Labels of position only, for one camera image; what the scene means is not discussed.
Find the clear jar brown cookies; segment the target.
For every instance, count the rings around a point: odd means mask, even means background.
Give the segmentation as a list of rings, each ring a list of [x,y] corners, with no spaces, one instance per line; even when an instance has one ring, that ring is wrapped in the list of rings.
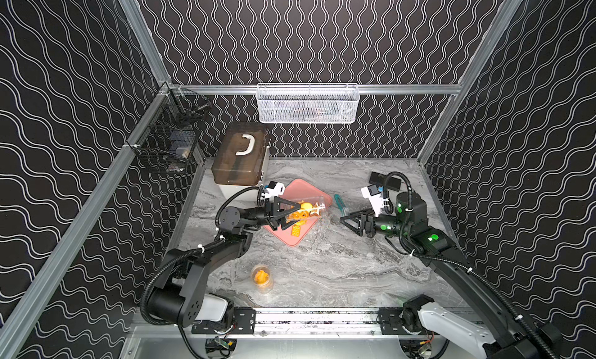
[[[323,197],[296,199],[296,203],[300,203],[300,210],[293,212],[293,214],[298,221],[320,217],[329,207]]]

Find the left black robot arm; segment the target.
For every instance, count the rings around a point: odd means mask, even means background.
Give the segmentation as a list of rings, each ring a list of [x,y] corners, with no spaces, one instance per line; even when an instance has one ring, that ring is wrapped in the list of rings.
[[[166,253],[140,301],[145,322],[155,326],[191,325],[203,307],[211,272],[243,257],[254,233],[263,226],[288,229],[296,223],[288,218],[301,204],[275,196],[265,198],[262,187],[248,187],[227,199],[217,211],[217,235],[206,245]]]

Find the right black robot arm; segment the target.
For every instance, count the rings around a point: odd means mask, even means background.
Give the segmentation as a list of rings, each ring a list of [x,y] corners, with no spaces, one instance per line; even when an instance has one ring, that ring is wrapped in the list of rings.
[[[362,189],[371,207],[342,216],[355,235],[382,236],[398,254],[416,258],[447,281],[480,317],[476,324],[445,310],[434,298],[418,295],[400,308],[380,309],[385,335],[404,331],[454,343],[475,358],[558,358],[561,332],[551,323],[535,324],[474,269],[455,242],[431,226],[427,203],[401,172],[373,173]]]

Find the clear jar with cookies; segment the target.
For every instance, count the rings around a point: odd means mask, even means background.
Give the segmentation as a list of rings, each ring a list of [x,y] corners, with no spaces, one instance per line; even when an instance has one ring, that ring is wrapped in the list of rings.
[[[315,239],[325,237],[331,224],[332,221],[329,218],[320,219],[311,230],[310,238],[315,241]]]

